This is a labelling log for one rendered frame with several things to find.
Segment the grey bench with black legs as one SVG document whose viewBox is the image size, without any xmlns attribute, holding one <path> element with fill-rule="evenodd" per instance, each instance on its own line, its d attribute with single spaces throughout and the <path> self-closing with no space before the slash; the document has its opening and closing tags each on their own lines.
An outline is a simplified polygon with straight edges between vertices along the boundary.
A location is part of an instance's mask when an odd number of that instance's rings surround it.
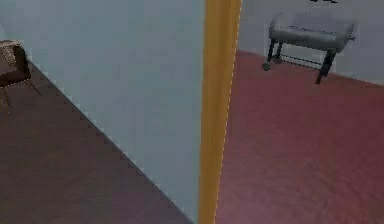
<svg viewBox="0 0 384 224">
<path fill-rule="evenodd" d="M 271 63 L 283 61 L 281 51 L 284 44 L 324 51 L 326 55 L 315 81 L 319 85 L 328 76 L 336 55 L 355 40 L 355 25 L 353 20 L 326 15 L 279 13 L 273 17 L 268 28 L 270 45 L 262 69 L 269 71 Z"/>
</svg>

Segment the dark brown chair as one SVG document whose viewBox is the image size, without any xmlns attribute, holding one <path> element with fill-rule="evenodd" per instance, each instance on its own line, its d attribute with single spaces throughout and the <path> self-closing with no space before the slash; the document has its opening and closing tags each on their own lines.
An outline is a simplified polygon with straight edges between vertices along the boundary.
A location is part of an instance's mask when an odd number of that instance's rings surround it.
<svg viewBox="0 0 384 224">
<path fill-rule="evenodd" d="M 24 83 L 27 87 L 41 94 L 33 84 L 27 55 L 19 40 L 0 41 L 0 56 L 4 58 L 10 68 L 9 71 L 0 74 L 0 90 L 8 107 L 12 107 L 7 90 L 9 86 Z"/>
</svg>

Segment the yellow room door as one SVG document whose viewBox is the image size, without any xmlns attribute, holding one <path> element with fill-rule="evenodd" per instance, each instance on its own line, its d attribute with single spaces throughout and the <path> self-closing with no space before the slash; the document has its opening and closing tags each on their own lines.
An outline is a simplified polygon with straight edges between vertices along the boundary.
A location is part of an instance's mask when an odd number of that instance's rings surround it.
<svg viewBox="0 0 384 224">
<path fill-rule="evenodd" d="M 242 0 L 205 0 L 198 224 L 215 224 Z"/>
</svg>

